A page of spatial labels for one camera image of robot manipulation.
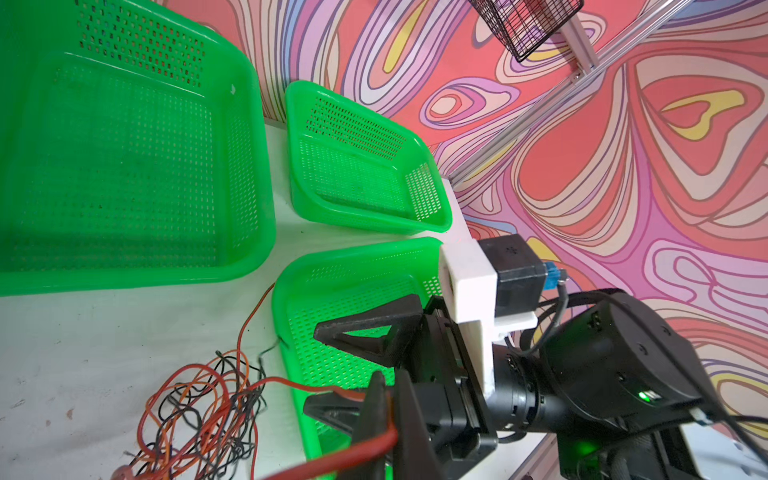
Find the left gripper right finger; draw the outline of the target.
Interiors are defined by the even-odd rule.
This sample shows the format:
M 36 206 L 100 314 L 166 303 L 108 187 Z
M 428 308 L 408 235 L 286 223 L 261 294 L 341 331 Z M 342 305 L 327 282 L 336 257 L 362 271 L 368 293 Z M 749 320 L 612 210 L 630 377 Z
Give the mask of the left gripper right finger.
M 402 369 L 395 373 L 393 407 L 398 435 L 393 449 L 393 479 L 444 479 L 410 375 Z

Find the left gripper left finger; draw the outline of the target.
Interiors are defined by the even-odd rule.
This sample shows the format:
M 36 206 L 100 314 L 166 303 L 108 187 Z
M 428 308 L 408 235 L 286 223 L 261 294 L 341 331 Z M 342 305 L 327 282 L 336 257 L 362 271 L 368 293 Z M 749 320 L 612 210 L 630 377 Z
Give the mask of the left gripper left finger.
M 362 445 L 384 435 L 390 428 L 397 431 L 395 395 L 386 385 L 382 372 L 375 371 L 365 392 L 365 399 L 353 429 L 350 447 Z M 375 458 L 366 458 L 363 463 L 341 470 L 339 479 L 386 479 L 387 456 L 393 452 L 389 446 Z

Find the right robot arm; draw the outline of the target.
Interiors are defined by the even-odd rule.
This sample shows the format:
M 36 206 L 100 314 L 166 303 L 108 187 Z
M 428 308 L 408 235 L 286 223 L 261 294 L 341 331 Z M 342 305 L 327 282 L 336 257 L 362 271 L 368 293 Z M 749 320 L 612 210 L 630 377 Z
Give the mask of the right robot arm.
M 395 445 L 342 467 L 342 479 L 459 479 L 502 444 L 555 436 L 567 479 L 701 479 L 703 456 L 687 424 L 728 414 L 692 344 L 655 311 L 619 289 L 560 294 L 545 315 L 580 313 L 526 350 L 491 349 L 495 390 L 484 394 L 445 301 L 409 295 L 320 323 L 314 337 L 392 368 L 351 394 L 309 397 L 305 413 L 354 445 L 393 427 Z

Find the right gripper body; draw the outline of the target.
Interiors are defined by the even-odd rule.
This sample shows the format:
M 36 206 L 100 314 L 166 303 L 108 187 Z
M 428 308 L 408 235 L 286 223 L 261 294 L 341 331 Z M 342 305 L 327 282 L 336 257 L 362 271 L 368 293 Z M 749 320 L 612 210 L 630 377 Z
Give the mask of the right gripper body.
M 410 375 L 439 461 L 480 462 L 496 449 L 481 386 L 442 297 L 430 298 L 395 367 Z

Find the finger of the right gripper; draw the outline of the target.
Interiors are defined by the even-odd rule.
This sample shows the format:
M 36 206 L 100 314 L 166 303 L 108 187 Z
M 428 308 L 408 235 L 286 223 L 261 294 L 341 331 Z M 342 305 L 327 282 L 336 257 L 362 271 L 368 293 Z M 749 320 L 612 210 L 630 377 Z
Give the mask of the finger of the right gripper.
M 366 389 L 344 389 L 338 386 L 309 387 L 303 413 L 346 435 L 356 426 Z M 390 428 L 385 434 L 396 435 Z
M 394 368 L 415 339 L 423 315 L 420 297 L 411 294 L 362 313 L 318 323 L 313 338 L 355 357 Z

